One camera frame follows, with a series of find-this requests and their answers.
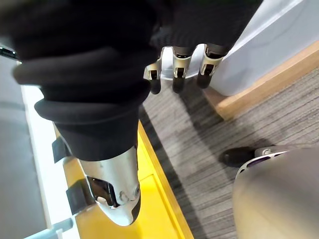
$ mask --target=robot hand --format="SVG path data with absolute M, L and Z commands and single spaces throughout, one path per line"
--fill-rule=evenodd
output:
M 261 1 L 1 1 L 0 35 L 23 62 L 17 82 L 40 87 L 37 112 L 80 159 L 92 197 L 113 222 L 130 225 L 140 210 L 138 108 L 151 88 L 160 91 L 162 48 L 173 47 L 180 92 L 193 50 L 205 43 L 197 79 L 205 88 Z

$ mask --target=screw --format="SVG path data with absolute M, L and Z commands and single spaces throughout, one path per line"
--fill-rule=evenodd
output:
M 135 189 L 135 196 L 137 197 L 139 193 L 140 193 L 140 187 L 138 186 L 138 187 Z
M 269 148 L 266 148 L 263 150 L 263 155 L 267 155 L 267 154 L 270 154 L 271 153 L 271 150 Z

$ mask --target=robotic finger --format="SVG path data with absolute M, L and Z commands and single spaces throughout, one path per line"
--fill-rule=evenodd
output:
M 216 68 L 227 53 L 228 51 L 223 50 L 222 47 L 214 44 L 206 45 L 197 76 L 197 85 L 200 88 L 205 89 L 209 86 Z
M 173 91 L 180 93 L 184 89 L 184 82 L 191 56 L 195 48 L 173 47 Z

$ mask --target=white wall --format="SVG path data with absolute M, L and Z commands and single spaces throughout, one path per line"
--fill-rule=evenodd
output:
M 265 0 L 216 70 L 211 87 L 237 94 L 319 40 L 318 12 L 319 0 Z
M 0 56 L 0 238 L 20 239 L 47 228 L 16 61 Z

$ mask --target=yellow floor panel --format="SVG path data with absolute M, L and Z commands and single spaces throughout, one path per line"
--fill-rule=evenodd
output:
M 138 219 L 128 227 L 120 227 L 98 206 L 91 207 L 75 218 L 81 239 L 193 239 L 141 124 L 138 141 L 138 175 L 142 193 Z M 68 186 L 84 177 L 76 159 L 66 161 L 64 171 Z

